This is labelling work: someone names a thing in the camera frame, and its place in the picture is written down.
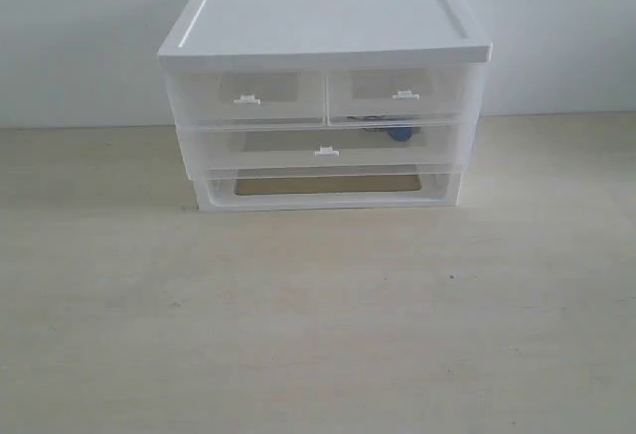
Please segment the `clear wide drawer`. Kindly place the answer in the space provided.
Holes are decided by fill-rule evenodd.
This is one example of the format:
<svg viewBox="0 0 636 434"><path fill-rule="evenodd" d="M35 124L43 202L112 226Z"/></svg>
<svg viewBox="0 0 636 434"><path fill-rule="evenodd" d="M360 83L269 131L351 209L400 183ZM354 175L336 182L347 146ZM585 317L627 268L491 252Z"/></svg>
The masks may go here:
<svg viewBox="0 0 636 434"><path fill-rule="evenodd" d="M462 168L469 160L476 124L420 126L408 142L362 127L264 131L179 130L190 179L213 179L226 171L305 170L400 165Z"/></svg>

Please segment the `key bunch with blue fob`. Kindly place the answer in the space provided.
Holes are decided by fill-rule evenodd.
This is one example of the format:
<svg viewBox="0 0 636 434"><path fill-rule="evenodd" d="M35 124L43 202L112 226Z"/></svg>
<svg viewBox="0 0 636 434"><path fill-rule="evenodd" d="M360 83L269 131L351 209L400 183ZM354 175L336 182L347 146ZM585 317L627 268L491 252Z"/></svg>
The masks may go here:
<svg viewBox="0 0 636 434"><path fill-rule="evenodd" d="M371 133L387 134L393 141L399 142L399 143L408 142L413 136L421 132L420 127L370 125L370 122L375 123L375 122L398 121L397 116L391 116L391 115L348 116L347 121L358 122L358 123L365 122L365 125L362 127L363 131L371 132Z"/></svg>

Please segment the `white plastic drawer cabinet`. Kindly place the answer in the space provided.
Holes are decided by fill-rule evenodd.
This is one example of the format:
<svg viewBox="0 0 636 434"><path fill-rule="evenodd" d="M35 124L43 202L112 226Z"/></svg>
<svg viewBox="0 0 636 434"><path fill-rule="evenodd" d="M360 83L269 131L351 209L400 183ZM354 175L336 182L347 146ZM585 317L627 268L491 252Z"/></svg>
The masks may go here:
<svg viewBox="0 0 636 434"><path fill-rule="evenodd" d="M466 66L472 69L461 114L415 122L370 125L420 127L474 122L481 109L493 45L462 0L190 0L161 45L162 74L189 72L317 72L324 76L325 116L320 124L179 130L264 131L363 127L333 125L327 78L333 72ZM305 170L226 171L192 183L205 213L453 207L460 169L400 165Z"/></svg>

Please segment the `clear upper left drawer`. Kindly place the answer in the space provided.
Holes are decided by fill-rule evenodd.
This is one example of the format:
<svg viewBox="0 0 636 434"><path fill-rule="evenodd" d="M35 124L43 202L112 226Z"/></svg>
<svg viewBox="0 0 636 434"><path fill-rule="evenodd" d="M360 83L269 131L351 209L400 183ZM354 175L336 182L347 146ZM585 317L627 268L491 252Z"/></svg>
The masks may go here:
<svg viewBox="0 0 636 434"><path fill-rule="evenodd" d="M189 72L165 82L180 126L320 124L325 116L317 72Z"/></svg>

